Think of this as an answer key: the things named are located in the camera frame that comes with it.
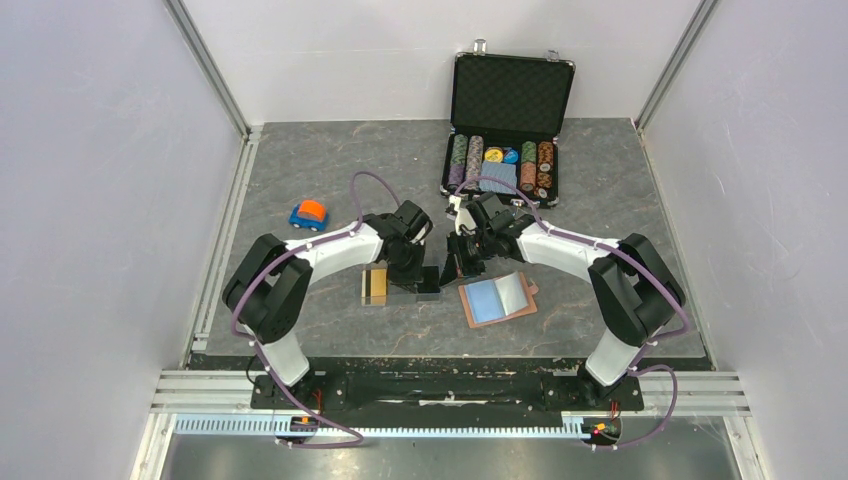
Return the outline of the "black credit card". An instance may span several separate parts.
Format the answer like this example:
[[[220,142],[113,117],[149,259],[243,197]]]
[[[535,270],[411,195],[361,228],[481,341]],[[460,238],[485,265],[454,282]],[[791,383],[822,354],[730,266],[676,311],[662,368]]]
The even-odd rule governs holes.
[[[436,295],[441,293],[439,285],[440,271],[436,265],[424,266],[421,270],[421,279],[415,284],[415,291],[419,295]]]

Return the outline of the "tan leather card holder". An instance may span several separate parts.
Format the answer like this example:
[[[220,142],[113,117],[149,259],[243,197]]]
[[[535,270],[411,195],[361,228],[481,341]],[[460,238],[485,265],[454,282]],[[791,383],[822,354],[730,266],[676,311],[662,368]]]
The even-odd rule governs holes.
[[[458,287],[463,311],[470,328],[502,323],[538,311],[538,287],[521,272],[481,280]]]

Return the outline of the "clear acrylic card box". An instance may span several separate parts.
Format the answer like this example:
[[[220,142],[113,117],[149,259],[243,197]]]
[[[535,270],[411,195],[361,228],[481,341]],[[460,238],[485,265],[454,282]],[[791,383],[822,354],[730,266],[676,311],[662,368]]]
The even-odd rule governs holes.
[[[362,306],[402,306],[422,302],[438,302],[442,297],[440,272],[435,265],[424,266],[419,282],[408,285],[393,283],[383,265],[367,266],[361,275],[359,298]]]

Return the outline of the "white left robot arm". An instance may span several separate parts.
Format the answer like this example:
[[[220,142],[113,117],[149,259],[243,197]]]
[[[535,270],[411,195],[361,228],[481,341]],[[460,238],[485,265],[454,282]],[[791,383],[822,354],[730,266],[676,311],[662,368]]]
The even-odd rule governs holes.
[[[222,301],[231,331],[245,338],[290,407],[314,394],[310,364],[293,331],[309,287],[354,266],[384,263],[387,280],[415,288],[424,278],[425,240],[432,220],[415,203],[359,216],[345,227],[300,240],[259,237],[231,276]]]

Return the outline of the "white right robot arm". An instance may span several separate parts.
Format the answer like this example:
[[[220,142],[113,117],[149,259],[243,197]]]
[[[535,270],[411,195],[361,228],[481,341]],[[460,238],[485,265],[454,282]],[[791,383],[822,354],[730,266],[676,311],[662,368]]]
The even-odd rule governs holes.
[[[602,408],[617,383],[657,341],[673,316],[685,315],[685,293],[651,241],[633,233],[602,239],[559,229],[538,214],[516,216],[493,193],[465,201],[449,198],[454,221],[447,237],[445,284],[480,275],[487,260],[509,258],[547,266],[589,283],[605,332],[581,369],[580,400]]]

